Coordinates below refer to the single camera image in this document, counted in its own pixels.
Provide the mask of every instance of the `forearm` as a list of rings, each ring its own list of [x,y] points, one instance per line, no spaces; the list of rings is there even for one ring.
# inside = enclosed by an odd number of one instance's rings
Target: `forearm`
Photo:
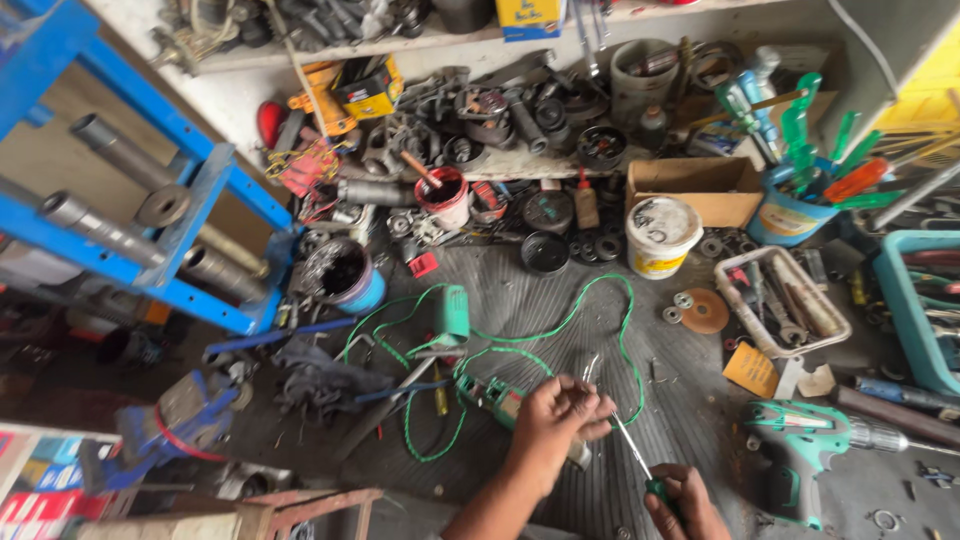
[[[441,535],[444,540],[513,540],[520,535],[541,490],[529,465],[506,465],[457,514]]]

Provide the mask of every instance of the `green electrical wire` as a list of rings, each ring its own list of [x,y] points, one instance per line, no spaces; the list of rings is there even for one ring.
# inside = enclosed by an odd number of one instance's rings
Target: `green electrical wire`
[[[627,285],[627,293],[628,293],[628,296],[630,297],[630,303],[627,305],[627,312],[623,315],[623,321],[622,321],[622,323],[620,324],[620,333],[619,333],[619,335],[617,336],[617,344],[619,345],[619,348],[620,348],[620,355],[623,357],[623,360],[627,363],[627,365],[629,365],[629,366],[631,367],[631,369],[633,370],[633,372],[634,372],[634,380],[636,381],[636,387],[639,389],[639,399],[638,399],[637,404],[636,404],[636,411],[634,411],[634,414],[633,414],[626,422],[624,422],[624,425],[629,425],[629,424],[631,424],[634,420],[636,420],[636,417],[640,414],[640,411],[643,410],[644,395],[643,395],[643,383],[642,383],[642,381],[641,381],[641,379],[640,379],[640,377],[641,377],[641,375],[640,375],[640,370],[637,369],[636,364],[634,364],[634,361],[630,358],[630,355],[627,354],[627,348],[626,348],[626,347],[624,346],[624,344],[623,344],[623,336],[624,336],[624,334],[626,333],[626,331],[627,331],[627,326],[628,326],[629,323],[630,323],[630,315],[634,312],[634,300],[635,300],[635,298],[634,298],[634,289],[633,289],[633,287],[630,285],[630,282],[627,281],[627,279],[624,278],[623,276],[621,276],[620,274],[604,274],[603,276],[600,276],[600,277],[598,277],[598,278],[594,278],[594,279],[591,280],[589,283],[587,283],[586,285],[584,285],[584,288],[581,289],[581,291],[580,291],[580,295],[577,296],[576,302],[574,302],[574,304],[573,304],[573,308],[572,308],[572,309],[570,310],[570,312],[566,315],[565,319],[560,323],[560,325],[558,325],[557,328],[555,328],[555,329],[553,329],[553,330],[551,330],[551,331],[546,331],[546,332],[539,333],[539,334],[536,334],[536,335],[529,335],[529,336],[523,336],[523,337],[498,337],[498,336],[495,336],[495,335],[490,335],[490,334],[488,334],[488,333],[479,331],[479,330],[477,330],[477,329],[475,329],[475,328],[470,328],[470,331],[472,331],[473,333],[477,334],[477,335],[480,336],[480,337],[483,337],[483,338],[485,338],[485,339],[489,339],[490,341],[494,341],[494,342],[498,342],[498,343],[520,343],[520,342],[523,342],[523,341],[533,341],[533,340],[535,340],[535,339],[541,339],[541,338],[543,338],[543,337],[551,337],[551,336],[553,336],[553,335],[556,335],[559,331],[563,330],[564,327],[567,325],[567,323],[569,323],[570,320],[573,319],[573,315],[575,315],[576,312],[577,312],[577,309],[580,308],[580,304],[583,302],[584,295],[587,294],[587,290],[590,289],[590,286],[593,285],[593,284],[596,283],[596,282],[599,282],[599,281],[601,281],[601,280],[607,280],[607,279],[621,280],[625,285]],[[413,353],[415,353],[416,351],[419,351],[419,350],[421,350],[421,349],[425,349],[426,347],[429,347],[429,346],[433,345],[434,343],[436,343],[436,342],[440,339],[439,336],[438,336],[437,338],[435,338],[435,339],[430,340],[430,341],[427,342],[427,343],[424,343],[423,345],[420,345],[420,346],[418,346],[418,347],[416,347],[416,348],[408,351],[406,355],[401,355],[401,354],[400,354],[399,352],[397,352],[393,347],[391,347],[389,343],[383,341],[383,340],[379,337],[378,334],[379,334],[380,330],[383,329],[383,328],[386,328],[386,327],[389,327],[389,326],[392,326],[392,325],[395,325],[395,324],[399,324],[399,323],[402,323],[402,322],[404,322],[404,321],[409,320],[409,319],[414,315],[414,313],[417,311],[417,308],[420,306],[420,303],[423,301],[424,298],[426,298],[426,296],[430,293],[430,291],[432,291],[432,290],[435,289],[435,288],[442,287],[442,286],[447,286],[447,285],[449,285],[449,283],[438,283],[438,284],[435,284],[435,285],[431,286],[430,288],[428,288],[426,291],[424,291],[424,292],[423,292],[422,294],[420,294],[419,296],[405,296],[405,297],[403,297],[403,298],[398,298],[398,299],[396,299],[396,300],[392,300],[391,302],[388,302],[388,303],[384,304],[384,305],[381,306],[380,308],[378,308],[378,309],[376,309],[375,311],[373,311],[371,314],[369,314],[369,315],[367,315],[366,317],[364,317],[363,320],[361,320],[359,323],[357,323],[357,326],[355,326],[355,327],[353,328],[353,331],[350,332],[350,335],[349,335],[348,338],[347,338],[347,343],[349,343],[349,342],[351,342],[351,341],[353,340],[353,336],[356,335],[356,333],[357,333],[357,331],[360,329],[360,327],[363,326],[364,323],[366,323],[366,322],[367,322],[371,317],[373,317],[376,313],[382,311],[383,309],[385,309],[385,308],[387,308],[387,307],[389,307],[389,306],[391,306],[391,305],[393,305],[393,304],[398,304],[398,303],[400,303],[400,302],[408,302],[408,301],[411,301],[411,300],[416,300],[416,303],[414,304],[413,308],[410,310],[410,313],[408,313],[405,317],[403,317],[403,318],[401,318],[401,319],[398,319],[398,320],[396,320],[396,321],[393,321],[393,322],[384,323],[384,324],[376,327],[376,328],[373,330],[373,339],[375,339],[376,342],[379,343],[384,349],[386,349],[388,352],[390,352],[390,354],[393,355],[401,364],[403,364],[403,367],[405,367],[405,368],[409,371],[409,370],[410,370],[410,364],[409,364],[409,362],[407,361],[407,358],[406,358],[405,356],[411,356],[411,355],[412,355]],[[546,373],[547,377],[553,377],[553,376],[554,376],[553,370],[550,369],[550,367],[546,364],[546,362],[544,362],[541,358],[539,358],[538,356],[534,355],[533,353],[530,353],[529,351],[524,351],[524,350],[522,350],[522,349],[515,349],[515,348],[513,348],[513,347],[496,347],[496,346],[491,346],[491,347],[488,347],[488,348],[480,351],[479,353],[477,353],[477,354],[475,354],[475,355],[473,355],[473,356],[469,356],[469,357],[465,358],[464,361],[461,362],[461,363],[454,369],[454,373],[453,373],[454,379],[456,379],[456,378],[458,378],[458,377],[460,377],[460,376],[462,376],[462,375],[464,374],[464,371],[466,370],[467,365],[470,363],[471,360],[473,360],[474,358],[477,358],[478,356],[481,356],[481,355],[484,355],[484,354],[486,354],[486,353],[489,353],[489,352],[495,352],[495,353],[516,353],[516,354],[525,356],[525,357],[529,358],[530,360],[532,360],[532,361],[533,361],[535,364],[537,364],[540,368],[542,368],[543,371],[544,371],[544,373]],[[349,353],[349,351],[344,352],[344,363],[347,363],[347,362],[348,362],[348,353]],[[441,450],[439,450],[436,454],[432,454],[432,455],[422,455],[420,452],[417,451],[416,448],[414,448],[413,441],[410,440],[410,405],[411,405],[411,403],[413,402],[413,397],[414,397],[414,395],[416,395],[416,394],[417,394],[417,392],[411,392],[411,393],[410,393],[410,397],[409,397],[409,399],[407,400],[407,405],[406,405],[406,408],[405,408],[405,410],[404,410],[404,414],[403,414],[403,438],[404,438],[404,440],[406,441],[407,450],[410,451],[410,454],[414,457],[414,459],[416,459],[417,461],[419,461],[419,462],[421,462],[421,463],[426,463],[426,462],[428,462],[428,461],[433,461],[434,459],[437,459],[437,458],[443,456],[444,454],[446,454],[447,452],[449,452],[449,450],[450,450],[451,448],[453,448],[453,443],[455,443],[455,442],[457,441],[457,437],[460,435],[460,430],[461,430],[461,428],[462,428],[463,425],[464,425],[464,419],[467,417],[467,408],[466,408],[466,406],[464,405],[463,400],[462,400],[461,397],[460,397],[460,394],[458,393],[458,394],[457,394],[457,403],[460,404],[460,407],[461,407],[461,409],[462,409],[463,411],[460,413],[460,420],[457,422],[457,429],[453,432],[453,436],[450,438],[450,442],[447,443],[447,445],[446,445],[444,448],[442,448]]]

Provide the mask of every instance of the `teal plastic crate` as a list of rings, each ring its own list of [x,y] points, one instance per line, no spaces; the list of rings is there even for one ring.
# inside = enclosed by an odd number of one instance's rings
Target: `teal plastic crate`
[[[960,249],[960,231],[896,231],[883,238],[874,270],[917,384],[960,396],[960,381],[950,373],[941,343],[933,336],[901,256],[943,249]]]

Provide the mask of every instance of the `plastic tray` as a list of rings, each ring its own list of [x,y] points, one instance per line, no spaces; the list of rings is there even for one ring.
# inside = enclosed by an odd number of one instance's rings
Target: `plastic tray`
[[[760,322],[760,319],[756,316],[756,313],[754,313],[753,310],[747,306],[747,303],[743,301],[743,297],[740,296],[740,292],[736,290],[736,287],[734,287],[730,279],[727,278],[727,271],[736,266],[746,270],[746,264],[751,260],[769,259],[775,255],[781,255],[786,261],[787,266],[790,268],[793,274],[792,281],[798,282],[803,286],[803,290],[800,291],[801,294],[806,294],[813,298],[815,302],[820,304],[821,308],[827,313],[827,315],[833,319],[839,328],[837,333],[829,337],[821,338],[819,341],[814,341],[807,345],[803,345],[796,349],[784,349],[780,346],[780,343],[774,338],[774,336],[770,335],[770,332],[768,332],[766,327],[763,326],[763,323]],[[813,351],[814,349],[820,349],[821,347],[826,347],[827,345],[831,345],[833,343],[839,343],[850,337],[850,334],[853,332],[850,322],[847,321],[847,319],[840,314],[840,311],[837,310],[836,306],[834,306],[833,303],[827,299],[823,291],[820,290],[820,287],[817,286],[817,283],[806,274],[802,266],[798,264],[796,260],[790,257],[790,252],[786,251],[780,246],[763,246],[760,249],[744,255],[738,255],[733,258],[721,260],[713,268],[713,274],[716,277],[717,288],[720,289],[720,294],[727,299],[727,303],[730,304],[733,312],[736,313],[736,316],[740,319],[740,322],[743,323],[743,326],[747,328],[747,332],[754,337],[756,346],[761,352],[770,358],[786,358],[802,355],[804,353]]]
[[[942,249],[960,249],[960,232],[896,231],[883,238],[874,270],[917,384],[934,392],[960,396],[960,382],[947,367],[902,258],[904,253]]]

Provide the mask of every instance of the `blue bucket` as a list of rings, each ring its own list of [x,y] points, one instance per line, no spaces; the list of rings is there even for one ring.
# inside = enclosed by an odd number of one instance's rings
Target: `blue bucket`
[[[307,266],[323,268],[314,279],[328,276],[326,301],[350,315],[366,315],[380,307],[387,295],[383,276],[373,268],[370,254],[349,238],[333,238],[320,247],[307,261]]]
[[[817,158],[814,165],[832,170],[833,164]],[[793,177],[793,164],[786,163],[763,173],[766,195],[747,224],[747,234],[765,245],[792,248],[809,238],[839,212],[834,207],[822,207],[798,201],[777,191],[777,185]]]

